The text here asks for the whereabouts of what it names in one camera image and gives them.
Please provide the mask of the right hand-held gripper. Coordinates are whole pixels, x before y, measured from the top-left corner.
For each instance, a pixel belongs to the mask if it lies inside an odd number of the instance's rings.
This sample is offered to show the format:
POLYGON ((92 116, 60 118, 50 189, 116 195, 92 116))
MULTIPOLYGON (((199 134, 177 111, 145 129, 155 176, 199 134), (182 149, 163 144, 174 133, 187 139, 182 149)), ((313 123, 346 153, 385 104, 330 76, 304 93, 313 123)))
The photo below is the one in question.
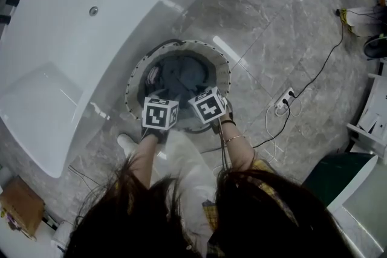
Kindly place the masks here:
POLYGON ((228 101, 218 87, 213 87, 204 93, 190 99, 188 103, 193 107, 202 124, 208 125, 215 134, 219 133, 220 117, 226 114, 228 101))

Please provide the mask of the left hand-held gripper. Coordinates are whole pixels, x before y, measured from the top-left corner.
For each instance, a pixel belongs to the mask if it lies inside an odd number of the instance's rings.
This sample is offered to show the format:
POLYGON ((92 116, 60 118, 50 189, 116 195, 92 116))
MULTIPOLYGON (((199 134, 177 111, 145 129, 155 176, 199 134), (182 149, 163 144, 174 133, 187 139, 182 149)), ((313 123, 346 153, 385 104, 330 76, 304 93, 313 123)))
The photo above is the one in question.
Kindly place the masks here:
POLYGON ((177 101, 146 97, 141 113, 141 138, 154 135, 159 144, 164 144, 177 122, 178 108, 177 101))

